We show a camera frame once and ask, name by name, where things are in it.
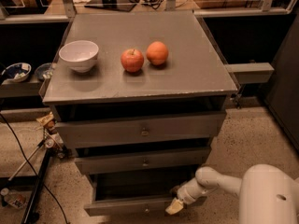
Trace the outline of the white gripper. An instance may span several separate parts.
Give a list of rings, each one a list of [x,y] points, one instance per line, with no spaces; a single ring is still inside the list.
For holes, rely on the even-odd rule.
[[[168,215],[174,215],[184,208],[184,204],[195,203],[201,196],[207,194],[208,189],[200,185],[195,178],[179,187],[177,198],[174,198],[165,209]]]

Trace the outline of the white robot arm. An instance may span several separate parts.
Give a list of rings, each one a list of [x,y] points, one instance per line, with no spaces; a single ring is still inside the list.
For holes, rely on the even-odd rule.
[[[267,164],[250,167],[242,178],[201,167],[193,179],[178,188],[165,211],[174,215],[216,189],[239,199],[239,224],[298,224],[298,179]]]

